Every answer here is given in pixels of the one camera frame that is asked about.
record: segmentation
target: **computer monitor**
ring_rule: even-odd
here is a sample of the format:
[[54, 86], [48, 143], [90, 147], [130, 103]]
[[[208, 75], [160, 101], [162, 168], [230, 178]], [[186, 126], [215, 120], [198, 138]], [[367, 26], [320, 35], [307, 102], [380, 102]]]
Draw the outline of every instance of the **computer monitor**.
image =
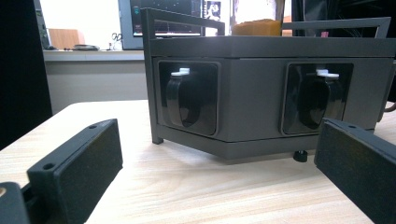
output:
[[[151, 7], [195, 17], [202, 17], [203, 0], [119, 0], [122, 49], [143, 49], [140, 8]], [[200, 27], [157, 21], [158, 37], [197, 36]]]

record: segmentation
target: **screw hole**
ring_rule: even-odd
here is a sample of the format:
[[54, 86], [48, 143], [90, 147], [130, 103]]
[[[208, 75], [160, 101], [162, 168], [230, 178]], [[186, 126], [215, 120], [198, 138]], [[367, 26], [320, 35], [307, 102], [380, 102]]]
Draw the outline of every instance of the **screw hole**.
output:
[[43, 166], [43, 169], [44, 170], [49, 170], [49, 169], [51, 169], [52, 167], [54, 167], [55, 166], [55, 164], [53, 164], [53, 163], [48, 163], [48, 164], [45, 164], [44, 166]]
[[7, 192], [7, 189], [5, 189], [5, 188], [0, 188], [0, 198], [1, 198], [3, 195], [5, 195], [6, 192]]

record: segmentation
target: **black partition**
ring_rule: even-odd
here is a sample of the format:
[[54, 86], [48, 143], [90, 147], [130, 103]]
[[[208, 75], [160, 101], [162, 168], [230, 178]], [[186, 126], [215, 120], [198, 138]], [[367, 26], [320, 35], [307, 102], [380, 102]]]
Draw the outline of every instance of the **black partition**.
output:
[[52, 116], [33, 0], [0, 2], [0, 150]]

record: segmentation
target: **light wood tabletop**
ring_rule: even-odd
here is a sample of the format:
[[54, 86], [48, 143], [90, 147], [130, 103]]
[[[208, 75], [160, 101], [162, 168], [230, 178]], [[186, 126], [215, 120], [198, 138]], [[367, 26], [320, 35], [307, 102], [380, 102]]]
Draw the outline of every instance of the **light wood tabletop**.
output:
[[[396, 112], [375, 134], [396, 144]], [[27, 169], [85, 127], [118, 119], [123, 169], [88, 223], [371, 223], [313, 163], [292, 153], [226, 161], [151, 143], [148, 101], [70, 105], [0, 151], [0, 182], [28, 183]]]

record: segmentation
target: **toy kitchen appliance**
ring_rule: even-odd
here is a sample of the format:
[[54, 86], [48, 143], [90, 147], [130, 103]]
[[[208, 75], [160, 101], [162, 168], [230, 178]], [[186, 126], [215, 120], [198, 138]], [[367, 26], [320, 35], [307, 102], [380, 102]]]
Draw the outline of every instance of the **toy kitchen appliance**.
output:
[[[226, 159], [301, 151], [315, 149], [323, 117], [373, 130], [383, 114], [393, 39], [225, 36], [218, 21], [141, 12], [155, 144]], [[156, 38], [156, 20], [217, 28], [218, 36]]]

